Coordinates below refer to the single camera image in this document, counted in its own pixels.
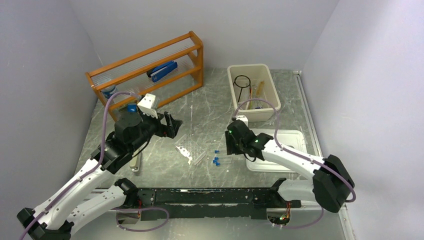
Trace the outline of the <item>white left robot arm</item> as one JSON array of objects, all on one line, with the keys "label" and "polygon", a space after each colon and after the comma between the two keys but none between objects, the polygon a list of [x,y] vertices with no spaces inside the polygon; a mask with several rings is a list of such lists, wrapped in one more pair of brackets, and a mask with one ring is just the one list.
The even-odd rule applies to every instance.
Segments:
[{"label": "white left robot arm", "polygon": [[117,180],[105,193],[86,202],[92,190],[114,176],[133,159],[153,136],[175,138],[182,120],[171,114],[125,113],[115,122],[114,131],[104,135],[100,146],[83,167],[60,190],[35,208],[23,208],[17,219],[24,227],[20,236],[33,240],[69,240],[81,227],[115,208],[132,208],[139,189],[127,178]]}]

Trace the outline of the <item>tan test tube brush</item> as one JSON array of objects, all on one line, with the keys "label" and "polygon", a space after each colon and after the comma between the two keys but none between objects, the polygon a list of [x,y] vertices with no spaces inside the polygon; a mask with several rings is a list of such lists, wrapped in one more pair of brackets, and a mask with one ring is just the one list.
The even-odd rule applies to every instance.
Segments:
[{"label": "tan test tube brush", "polygon": [[265,82],[262,80],[257,84],[255,88],[255,96],[258,99],[262,99],[264,97],[264,94],[263,94],[264,85],[265,85]]}]

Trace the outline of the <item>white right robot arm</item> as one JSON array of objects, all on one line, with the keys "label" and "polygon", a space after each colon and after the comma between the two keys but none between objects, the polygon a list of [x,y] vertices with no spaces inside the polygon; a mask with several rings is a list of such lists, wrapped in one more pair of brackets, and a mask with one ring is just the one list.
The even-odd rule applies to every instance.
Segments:
[{"label": "white right robot arm", "polygon": [[276,135],[255,132],[240,119],[234,119],[225,131],[228,155],[246,155],[255,161],[271,162],[294,171],[303,180],[283,180],[270,193],[270,202],[282,207],[288,201],[318,203],[337,213],[345,203],[356,199],[355,183],[339,157],[311,155],[277,140]]}]

